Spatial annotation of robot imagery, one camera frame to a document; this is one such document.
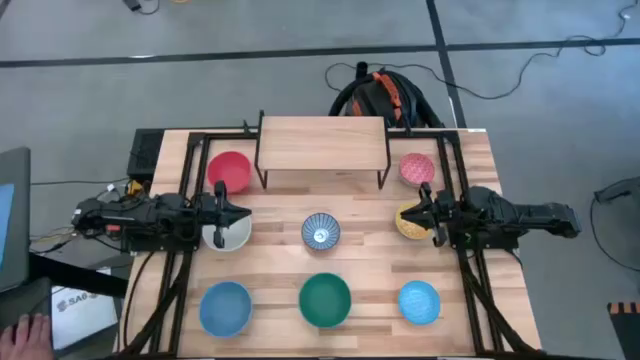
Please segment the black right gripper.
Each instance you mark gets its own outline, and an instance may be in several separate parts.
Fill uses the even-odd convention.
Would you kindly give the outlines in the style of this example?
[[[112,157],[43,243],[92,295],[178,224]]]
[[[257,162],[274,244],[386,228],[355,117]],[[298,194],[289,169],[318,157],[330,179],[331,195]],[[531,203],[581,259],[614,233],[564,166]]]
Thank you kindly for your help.
[[[421,200],[402,210],[401,219],[433,232],[435,247],[449,244],[452,248],[465,248],[466,237],[459,229],[461,212],[450,190],[439,190],[432,197],[428,182],[421,184]]]

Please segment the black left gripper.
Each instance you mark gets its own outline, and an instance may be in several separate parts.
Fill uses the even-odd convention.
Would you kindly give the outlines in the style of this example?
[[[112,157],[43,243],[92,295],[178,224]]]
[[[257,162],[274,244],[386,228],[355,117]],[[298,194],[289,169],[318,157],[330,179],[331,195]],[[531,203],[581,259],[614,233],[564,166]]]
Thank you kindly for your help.
[[[196,205],[194,209],[196,212],[196,224],[202,226],[214,225],[216,227],[213,232],[213,244],[218,249],[224,247],[222,227],[225,211],[235,215],[247,215],[241,218],[231,218],[229,220],[229,228],[250,228],[252,226],[250,216],[252,214],[252,210],[226,202],[227,189],[222,180],[215,183],[213,193],[199,193],[195,197],[195,200]]]

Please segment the small yellow patterned bowl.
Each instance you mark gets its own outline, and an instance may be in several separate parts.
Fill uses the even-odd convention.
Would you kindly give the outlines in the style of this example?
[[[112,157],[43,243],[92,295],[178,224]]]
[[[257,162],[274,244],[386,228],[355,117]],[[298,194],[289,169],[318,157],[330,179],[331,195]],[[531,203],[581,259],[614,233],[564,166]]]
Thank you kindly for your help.
[[[415,203],[404,203],[397,209],[395,214],[396,228],[401,235],[410,240],[430,240],[433,237],[433,232],[430,229],[424,229],[401,218],[401,213],[413,206]]]

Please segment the large white bowl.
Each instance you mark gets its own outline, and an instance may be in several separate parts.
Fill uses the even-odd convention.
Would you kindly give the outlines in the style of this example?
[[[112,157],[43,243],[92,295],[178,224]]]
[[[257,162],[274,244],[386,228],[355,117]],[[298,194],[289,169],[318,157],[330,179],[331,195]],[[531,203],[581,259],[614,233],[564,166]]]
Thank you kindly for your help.
[[[215,225],[205,225],[202,227],[202,239],[205,244],[218,252],[232,252],[243,247],[251,237],[252,232],[252,219],[247,216],[228,228],[221,229],[222,240],[224,246],[218,248],[214,244],[214,234],[216,231]]]

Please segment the large red bowl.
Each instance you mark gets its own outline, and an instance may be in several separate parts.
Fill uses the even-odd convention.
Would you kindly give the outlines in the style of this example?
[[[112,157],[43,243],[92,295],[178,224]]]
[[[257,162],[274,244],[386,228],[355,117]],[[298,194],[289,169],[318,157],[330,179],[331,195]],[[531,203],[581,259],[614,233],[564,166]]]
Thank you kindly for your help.
[[[229,193],[240,193],[249,186],[251,163],[240,152],[222,152],[209,162],[206,174],[211,186],[223,181]]]

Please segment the small pink patterned bowl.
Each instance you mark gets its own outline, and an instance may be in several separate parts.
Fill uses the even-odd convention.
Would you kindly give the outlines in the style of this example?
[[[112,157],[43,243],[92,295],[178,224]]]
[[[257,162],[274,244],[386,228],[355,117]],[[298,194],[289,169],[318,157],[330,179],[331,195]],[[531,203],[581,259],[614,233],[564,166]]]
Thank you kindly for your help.
[[[433,180],[435,167],[427,155],[409,153],[399,161],[399,174],[408,185],[419,187],[422,183]]]

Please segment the small blue striped bowl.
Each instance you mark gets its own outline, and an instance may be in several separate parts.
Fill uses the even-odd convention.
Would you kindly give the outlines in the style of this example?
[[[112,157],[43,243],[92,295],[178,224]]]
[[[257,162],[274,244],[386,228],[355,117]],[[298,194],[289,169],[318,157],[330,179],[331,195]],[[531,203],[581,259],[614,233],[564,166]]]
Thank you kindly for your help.
[[[328,213],[314,213],[302,224],[302,241],[311,249],[325,251],[335,247],[341,236],[339,222]]]

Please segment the large blue bowl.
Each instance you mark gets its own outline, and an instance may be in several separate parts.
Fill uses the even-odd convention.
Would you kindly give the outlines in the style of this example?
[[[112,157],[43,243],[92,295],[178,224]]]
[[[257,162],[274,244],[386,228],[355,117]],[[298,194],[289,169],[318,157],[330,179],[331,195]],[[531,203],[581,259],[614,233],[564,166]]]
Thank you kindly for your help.
[[[210,287],[200,301],[199,320],[204,331],[217,338],[239,335],[249,324],[253,313],[248,289],[234,281],[219,282]]]

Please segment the large green bowl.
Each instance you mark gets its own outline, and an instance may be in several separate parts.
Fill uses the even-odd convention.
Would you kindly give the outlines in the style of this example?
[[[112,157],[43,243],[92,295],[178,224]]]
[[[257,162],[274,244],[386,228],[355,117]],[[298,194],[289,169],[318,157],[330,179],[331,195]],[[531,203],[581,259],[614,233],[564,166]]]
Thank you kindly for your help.
[[[352,299],[347,283],[333,273],[309,277],[299,291],[298,305],[303,318],[318,328],[333,328],[348,317]]]

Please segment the wooden shelf with black legs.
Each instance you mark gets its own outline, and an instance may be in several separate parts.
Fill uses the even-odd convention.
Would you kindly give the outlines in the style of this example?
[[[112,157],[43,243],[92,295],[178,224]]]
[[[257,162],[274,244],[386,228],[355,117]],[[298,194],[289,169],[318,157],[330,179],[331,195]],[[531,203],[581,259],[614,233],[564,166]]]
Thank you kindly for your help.
[[[383,188],[389,140],[382,117],[260,114],[254,167],[263,188],[271,171],[374,171]]]

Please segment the small light blue patterned bowl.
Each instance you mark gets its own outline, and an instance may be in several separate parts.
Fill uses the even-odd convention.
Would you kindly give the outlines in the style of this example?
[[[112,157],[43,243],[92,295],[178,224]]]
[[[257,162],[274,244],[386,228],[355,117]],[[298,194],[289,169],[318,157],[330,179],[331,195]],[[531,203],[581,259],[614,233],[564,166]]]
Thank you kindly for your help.
[[[423,326],[438,319],[441,301],[438,292],[430,283],[414,280],[400,289],[398,307],[408,322]]]

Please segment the black vented box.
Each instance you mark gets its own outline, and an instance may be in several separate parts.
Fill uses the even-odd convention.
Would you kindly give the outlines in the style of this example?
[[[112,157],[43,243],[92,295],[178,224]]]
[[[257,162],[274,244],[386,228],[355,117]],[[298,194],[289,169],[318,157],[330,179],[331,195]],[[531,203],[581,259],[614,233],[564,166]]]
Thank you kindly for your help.
[[[152,181],[164,129],[137,129],[127,165],[127,176],[139,183]]]

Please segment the black and orange backpack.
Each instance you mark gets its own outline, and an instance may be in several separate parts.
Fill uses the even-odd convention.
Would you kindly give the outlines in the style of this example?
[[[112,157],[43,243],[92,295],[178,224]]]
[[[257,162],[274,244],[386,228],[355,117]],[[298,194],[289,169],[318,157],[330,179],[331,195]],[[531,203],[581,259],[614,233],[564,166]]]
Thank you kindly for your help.
[[[333,87],[329,71],[346,66],[355,71],[355,78],[344,88]],[[387,128],[444,128],[421,89],[406,76],[388,70],[390,65],[369,71],[370,63],[361,61],[355,66],[346,63],[330,65],[324,73],[326,85],[338,92],[329,116],[382,117]]]

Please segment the white printed cardboard box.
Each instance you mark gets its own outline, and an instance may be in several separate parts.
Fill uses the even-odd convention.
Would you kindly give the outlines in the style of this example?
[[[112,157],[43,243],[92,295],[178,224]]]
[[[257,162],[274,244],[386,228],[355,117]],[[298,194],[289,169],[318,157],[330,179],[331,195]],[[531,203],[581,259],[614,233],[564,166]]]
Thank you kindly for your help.
[[[113,298],[84,290],[54,287],[51,310],[55,350],[65,349],[117,323]]]

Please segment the grey computer monitor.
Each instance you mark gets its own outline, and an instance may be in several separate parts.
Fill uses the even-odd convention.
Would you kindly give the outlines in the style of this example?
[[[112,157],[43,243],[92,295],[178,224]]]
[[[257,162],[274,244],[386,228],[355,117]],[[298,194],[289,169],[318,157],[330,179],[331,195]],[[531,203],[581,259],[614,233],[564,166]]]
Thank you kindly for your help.
[[[28,278],[30,181],[29,148],[0,153],[0,292]]]

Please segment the black orange striped object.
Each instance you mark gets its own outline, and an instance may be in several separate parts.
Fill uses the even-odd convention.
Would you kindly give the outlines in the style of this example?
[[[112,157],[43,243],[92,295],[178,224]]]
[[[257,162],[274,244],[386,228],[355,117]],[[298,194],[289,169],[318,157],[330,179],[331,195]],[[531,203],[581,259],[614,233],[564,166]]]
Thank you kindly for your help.
[[[607,310],[626,360],[640,360],[640,303],[612,302]]]

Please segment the person's hand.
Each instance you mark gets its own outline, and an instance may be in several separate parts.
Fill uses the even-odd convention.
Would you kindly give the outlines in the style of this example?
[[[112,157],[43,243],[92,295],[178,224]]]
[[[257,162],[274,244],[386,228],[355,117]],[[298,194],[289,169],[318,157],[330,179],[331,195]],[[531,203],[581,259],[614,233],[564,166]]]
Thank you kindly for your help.
[[[0,360],[55,360],[51,318],[23,314],[0,335]]]

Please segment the black metal table frame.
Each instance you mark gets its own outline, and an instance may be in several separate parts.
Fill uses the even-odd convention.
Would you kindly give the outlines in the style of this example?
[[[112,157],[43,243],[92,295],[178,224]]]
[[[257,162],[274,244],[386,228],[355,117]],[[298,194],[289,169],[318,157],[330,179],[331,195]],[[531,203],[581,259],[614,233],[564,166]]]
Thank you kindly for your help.
[[[388,129],[391,168],[383,188],[374,171],[271,171],[263,188],[254,167],[257,126],[249,129],[181,129],[164,133],[151,191],[192,198],[211,185],[207,167],[227,151],[251,163],[249,186],[229,199],[252,210],[250,239],[218,252],[201,238],[195,251],[135,256],[119,344],[125,357],[413,357],[535,350],[540,336],[523,271],[503,250],[465,250],[410,240],[395,224],[397,209],[417,203],[416,189],[399,174],[409,153],[434,164],[434,191],[460,196],[473,185],[498,190],[488,136],[482,130]],[[302,224],[314,213],[332,215],[338,244],[309,248]],[[302,316],[298,296],[317,273],[340,276],[351,292],[347,319],[318,328]],[[413,325],[398,307],[408,282],[430,283],[441,310],[429,325]],[[234,281],[252,298],[247,327],[232,338],[207,334],[199,320],[202,297],[213,285]]]

